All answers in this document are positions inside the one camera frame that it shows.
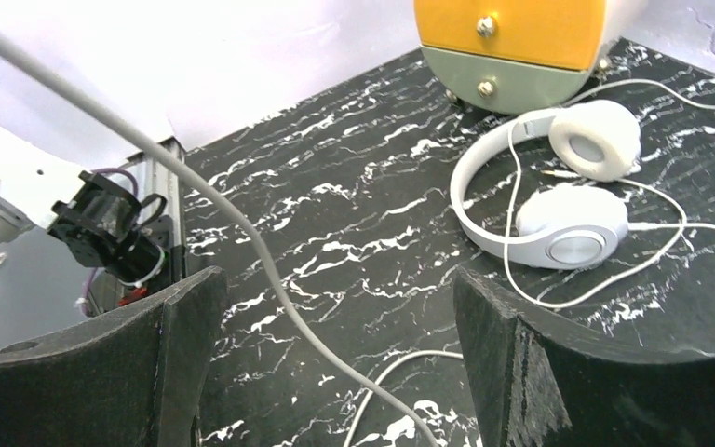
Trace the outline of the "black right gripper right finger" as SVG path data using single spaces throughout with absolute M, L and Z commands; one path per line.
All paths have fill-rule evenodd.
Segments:
M 487 446 L 715 446 L 715 356 L 635 346 L 459 268 L 453 308 Z

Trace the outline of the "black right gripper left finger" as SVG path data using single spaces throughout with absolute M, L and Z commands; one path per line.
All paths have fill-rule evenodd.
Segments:
M 227 276 L 0 350 L 0 446 L 194 446 Z

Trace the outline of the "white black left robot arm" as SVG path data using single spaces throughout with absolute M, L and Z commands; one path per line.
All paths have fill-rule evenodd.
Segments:
M 0 127 L 0 217 L 19 229 L 45 230 L 84 267 L 102 268 L 131 287 L 155 277 L 166 252 L 139 220 L 152 201 Z

